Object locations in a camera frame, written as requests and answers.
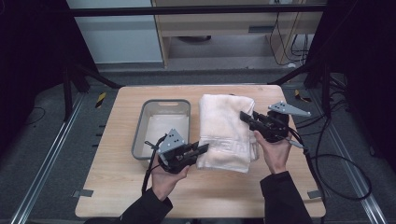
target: folded towel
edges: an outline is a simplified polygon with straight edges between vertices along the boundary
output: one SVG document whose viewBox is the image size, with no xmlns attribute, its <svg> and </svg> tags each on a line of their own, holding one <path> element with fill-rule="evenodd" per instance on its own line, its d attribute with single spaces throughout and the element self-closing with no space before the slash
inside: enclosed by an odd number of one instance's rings
<svg viewBox="0 0 396 224">
<path fill-rule="evenodd" d="M 198 169 L 225 169 L 248 172 L 251 161 L 258 159 L 257 143 L 240 111 L 250 116 L 254 100 L 245 96 L 205 94 L 200 106 L 200 146 L 209 149 L 197 160 Z"/>
</svg>

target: person's hand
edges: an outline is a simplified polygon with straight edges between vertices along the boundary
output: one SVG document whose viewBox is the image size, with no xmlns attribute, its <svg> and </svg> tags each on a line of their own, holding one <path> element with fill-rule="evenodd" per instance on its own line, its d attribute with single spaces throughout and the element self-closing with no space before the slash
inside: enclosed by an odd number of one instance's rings
<svg viewBox="0 0 396 224">
<path fill-rule="evenodd" d="M 155 154 L 152 167 L 156 167 L 151 171 L 152 191 L 160 201 L 168 197 L 179 180 L 187 177 L 187 172 L 190 168 L 190 166 L 186 166 L 177 175 L 170 174 L 159 165 L 158 154 Z"/>
<path fill-rule="evenodd" d="M 276 143 L 267 142 L 259 131 L 254 131 L 257 142 L 262 146 L 264 159 L 270 169 L 271 174 L 279 174 L 286 171 L 286 161 L 289 157 L 291 144 L 288 140 L 283 139 Z"/>
</svg>

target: metal tray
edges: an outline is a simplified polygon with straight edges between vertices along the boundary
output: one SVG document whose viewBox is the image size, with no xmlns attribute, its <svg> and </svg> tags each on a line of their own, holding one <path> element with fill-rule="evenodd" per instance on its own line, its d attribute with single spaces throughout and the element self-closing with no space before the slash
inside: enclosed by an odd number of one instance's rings
<svg viewBox="0 0 396 224">
<path fill-rule="evenodd" d="M 158 139 L 176 129 L 181 137 L 190 142 L 191 105 L 186 100 L 149 100 L 140 112 L 132 145 L 132 155 L 147 167 L 152 149 L 145 144 L 156 144 Z"/>
</svg>

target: black sleeve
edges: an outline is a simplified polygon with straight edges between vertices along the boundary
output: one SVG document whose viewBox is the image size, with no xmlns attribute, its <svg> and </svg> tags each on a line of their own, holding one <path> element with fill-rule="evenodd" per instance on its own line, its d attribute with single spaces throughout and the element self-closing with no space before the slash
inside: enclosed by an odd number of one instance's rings
<svg viewBox="0 0 396 224">
<path fill-rule="evenodd" d="M 313 223 L 289 172 L 269 175 L 261 182 L 266 224 Z"/>
<path fill-rule="evenodd" d="M 148 189 L 146 193 L 129 206 L 113 224 L 159 224 L 172 208 L 173 205 L 169 198 L 161 202 L 152 189 Z"/>
</svg>

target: table surface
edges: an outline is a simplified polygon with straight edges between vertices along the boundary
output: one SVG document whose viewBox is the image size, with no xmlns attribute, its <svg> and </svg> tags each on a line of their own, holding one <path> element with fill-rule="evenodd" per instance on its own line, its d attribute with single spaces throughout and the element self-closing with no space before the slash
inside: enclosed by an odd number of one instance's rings
<svg viewBox="0 0 396 224">
<path fill-rule="evenodd" d="M 118 217 L 141 196 L 146 169 L 131 153 L 143 103 L 150 99 L 185 99 L 191 103 L 190 141 L 199 141 L 198 103 L 203 94 L 235 94 L 252 98 L 255 111 L 266 114 L 267 106 L 285 101 L 279 86 L 138 86 L 121 88 L 92 162 L 84 189 L 91 197 L 78 200 L 78 217 Z M 290 118 L 290 127 L 294 122 Z M 264 217 L 264 198 L 259 182 L 270 174 L 262 150 L 247 174 L 190 168 L 170 195 L 174 209 L 167 217 Z M 301 149 L 292 147 L 287 168 L 311 217 L 323 217 L 321 199 L 309 199 L 317 186 Z"/>
</svg>

